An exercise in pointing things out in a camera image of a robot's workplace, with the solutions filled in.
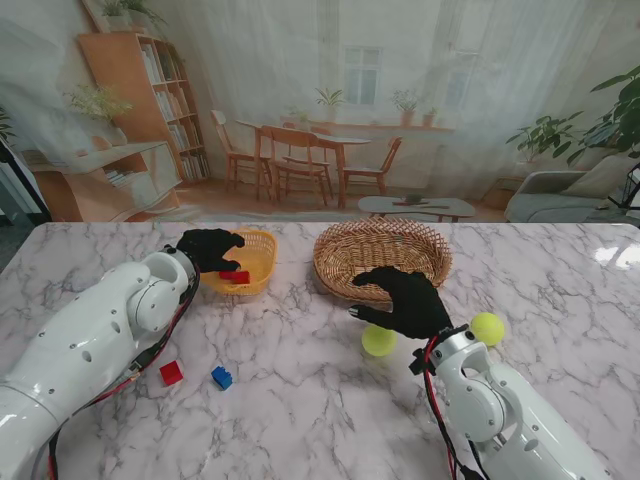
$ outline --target yellow ball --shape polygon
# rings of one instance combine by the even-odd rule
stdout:
[[[488,347],[500,343],[504,337],[504,323],[493,313],[479,313],[471,320],[471,332]]]
[[[384,357],[393,352],[398,342],[398,335],[393,330],[369,325],[362,332],[362,346],[369,355]]]

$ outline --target wicker basket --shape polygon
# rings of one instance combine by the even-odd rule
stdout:
[[[451,268],[451,251],[442,235],[421,223],[367,219],[329,227],[316,241],[313,265],[333,294],[358,302],[388,303],[387,292],[375,285],[356,287],[353,277],[391,265],[404,272],[423,272],[437,287]]]

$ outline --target red block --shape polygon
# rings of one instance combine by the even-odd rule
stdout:
[[[234,272],[236,275],[233,276],[233,283],[236,285],[246,285],[250,283],[249,281],[249,272]]]
[[[222,280],[231,280],[236,285],[246,285],[250,282],[249,272],[240,271],[240,272],[218,272],[220,278]]]
[[[162,375],[164,384],[167,387],[182,380],[182,372],[175,360],[171,363],[167,363],[164,367],[160,367],[160,375]]]

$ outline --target floor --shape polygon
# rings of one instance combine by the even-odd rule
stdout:
[[[360,187],[362,194],[349,195],[347,197],[347,207],[337,208],[337,200],[334,199],[329,207],[319,206],[313,194],[306,191],[292,193],[280,204],[267,200],[266,194],[262,194],[260,201],[255,199],[253,185],[239,184],[237,191],[225,192],[222,180],[207,180],[195,185],[177,187],[176,193],[180,200],[180,208],[160,215],[142,212],[131,217],[130,222],[155,221],[214,221],[221,215],[229,214],[295,214],[306,212],[337,213],[337,214],[357,214],[358,200],[364,195],[378,195],[377,189],[371,187]],[[388,195],[402,196],[403,193],[394,192],[389,189]],[[481,223],[503,223],[505,222],[504,211],[484,206],[478,201],[468,200],[476,209],[476,216],[468,219],[460,219],[466,222]]]

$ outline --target wooden floor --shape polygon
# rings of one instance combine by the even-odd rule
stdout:
[[[364,195],[378,195],[376,188],[371,188],[370,193],[364,195],[348,195],[347,207],[338,209],[337,197],[329,203],[328,207],[320,207],[311,192],[295,192],[283,199],[279,204],[267,200],[266,194],[261,195],[261,200],[255,199],[253,185],[240,184],[238,190],[225,192],[222,180],[206,180],[197,184],[183,184],[176,187],[176,193],[180,200],[180,208],[168,212],[167,215],[175,216],[180,211],[189,211],[189,221],[198,221],[198,216],[207,217],[214,214],[238,214],[238,213],[259,213],[273,214],[275,212],[309,212],[309,211],[332,211],[332,212],[358,212],[358,200]],[[388,194],[402,196],[400,192],[389,189]],[[460,219],[460,222],[483,222],[483,223],[503,223],[505,222],[504,211],[483,206],[477,201],[467,200],[476,209],[476,216],[467,219]],[[128,221],[144,222],[153,220],[157,215],[148,212],[141,212]]]

